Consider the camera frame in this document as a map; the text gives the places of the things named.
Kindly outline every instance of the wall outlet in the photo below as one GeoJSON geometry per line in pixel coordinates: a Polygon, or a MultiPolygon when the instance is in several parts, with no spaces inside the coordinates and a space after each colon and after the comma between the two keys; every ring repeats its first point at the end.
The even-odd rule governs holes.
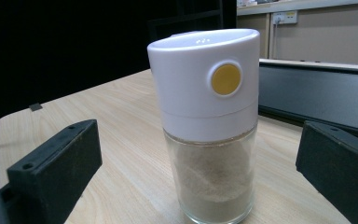
{"type": "Polygon", "coordinates": [[[297,11],[272,13],[272,24],[297,23],[297,11]]]}

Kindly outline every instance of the dispenser cap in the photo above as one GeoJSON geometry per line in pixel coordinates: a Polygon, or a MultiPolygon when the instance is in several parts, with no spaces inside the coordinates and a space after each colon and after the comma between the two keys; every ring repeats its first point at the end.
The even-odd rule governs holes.
{"type": "Polygon", "coordinates": [[[147,47],[162,125],[196,142],[228,139],[257,122],[259,33],[175,35],[147,47]]]}

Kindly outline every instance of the clear plastic container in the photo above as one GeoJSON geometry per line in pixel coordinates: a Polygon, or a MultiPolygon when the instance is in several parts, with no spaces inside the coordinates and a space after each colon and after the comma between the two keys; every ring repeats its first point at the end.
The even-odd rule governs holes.
{"type": "Polygon", "coordinates": [[[239,223],[254,203],[254,128],[197,143],[165,132],[179,204],[196,223],[239,223]]]}

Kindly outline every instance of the seasoning shaker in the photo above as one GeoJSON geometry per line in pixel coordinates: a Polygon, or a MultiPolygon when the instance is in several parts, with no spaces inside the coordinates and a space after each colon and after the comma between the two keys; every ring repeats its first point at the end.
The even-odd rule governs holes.
{"type": "Polygon", "coordinates": [[[259,33],[193,32],[147,47],[179,204],[196,223],[238,223],[255,189],[259,33]]]}

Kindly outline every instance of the wooden table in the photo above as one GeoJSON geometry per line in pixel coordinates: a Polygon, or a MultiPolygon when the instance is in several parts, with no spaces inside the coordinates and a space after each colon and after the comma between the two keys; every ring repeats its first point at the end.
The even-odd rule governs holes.
{"type": "MultiPolygon", "coordinates": [[[[6,168],[64,127],[97,119],[103,166],[67,223],[192,223],[176,199],[150,70],[0,119],[6,168]]],[[[301,128],[259,117],[255,206],[242,223],[349,223],[296,171],[301,128]]]]}

